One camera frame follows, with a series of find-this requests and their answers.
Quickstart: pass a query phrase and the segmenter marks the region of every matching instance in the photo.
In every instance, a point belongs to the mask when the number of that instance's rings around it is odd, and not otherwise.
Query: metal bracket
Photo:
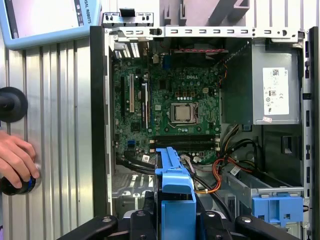
[[[180,13],[179,26],[185,26],[187,22],[187,17],[186,17],[186,5],[184,3],[184,0],[181,0],[179,13]]]
[[[240,19],[244,17],[244,15],[249,9],[250,9],[249,0],[242,0],[240,2],[237,1],[233,6],[233,10],[228,15],[228,20],[230,22],[238,22]]]
[[[120,12],[105,12],[102,16],[104,28],[118,27],[152,27],[154,14],[152,12],[137,12],[135,16],[121,16]]]

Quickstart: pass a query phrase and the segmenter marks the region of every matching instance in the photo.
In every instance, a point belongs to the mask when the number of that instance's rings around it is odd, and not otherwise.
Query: red wire
[[[168,47],[165,47],[162,43],[160,42],[160,47],[163,49],[169,49]],[[225,49],[195,49],[195,48],[179,48],[179,49],[169,49],[173,51],[183,51],[183,52],[193,52],[193,53],[220,53],[225,51]]]

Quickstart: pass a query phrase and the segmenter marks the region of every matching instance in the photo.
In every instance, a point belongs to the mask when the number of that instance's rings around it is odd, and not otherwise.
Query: power supply label
[[[284,67],[264,67],[263,103],[264,115],[289,114],[289,77]]]

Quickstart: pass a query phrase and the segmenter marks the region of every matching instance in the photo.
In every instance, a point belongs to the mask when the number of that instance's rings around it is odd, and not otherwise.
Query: hand
[[[22,187],[18,174],[25,182],[31,175],[35,179],[40,176],[34,164],[35,157],[36,152],[30,143],[0,131],[0,173],[16,189]]]

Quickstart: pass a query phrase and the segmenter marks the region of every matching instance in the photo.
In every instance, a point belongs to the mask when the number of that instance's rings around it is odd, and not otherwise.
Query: green circuit board
[[[208,148],[178,153],[199,157],[201,164],[217,158],[220,97],[218,76],[213,68],[164,69],[161,61],[153,64],[123,59],[113,69],[116,153],[132,151],[139,159],[154,152],[151,143],[157,136],[211,136]],[[142,123],[142,102],[146,97],[142,83],[147,83],[147,126]]]

